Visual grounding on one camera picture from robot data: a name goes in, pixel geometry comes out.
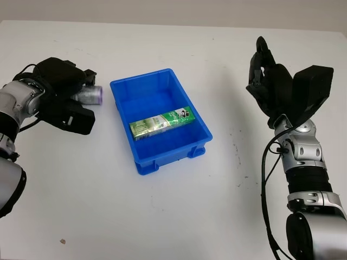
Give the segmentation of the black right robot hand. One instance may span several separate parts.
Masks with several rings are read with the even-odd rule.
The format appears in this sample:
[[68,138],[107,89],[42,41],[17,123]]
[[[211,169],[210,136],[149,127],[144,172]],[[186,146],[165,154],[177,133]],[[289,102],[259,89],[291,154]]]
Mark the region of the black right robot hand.
[[256,52],[250,60],[247,91],[268,116],[268,126],[275,129],[279,118],[291,103],[293,78],[275,59],[265,39],[256,40]]

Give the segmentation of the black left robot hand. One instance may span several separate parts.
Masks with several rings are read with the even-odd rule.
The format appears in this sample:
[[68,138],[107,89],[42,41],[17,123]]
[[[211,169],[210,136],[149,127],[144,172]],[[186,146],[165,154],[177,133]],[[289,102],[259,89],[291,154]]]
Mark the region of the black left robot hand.
[[77,95],[85,87],[94,87],[97,73],[91,69],[82,70],[69,60],[50,57],[39,62],[33,69],[35,76],[48,83],[60,100],[77,101]]

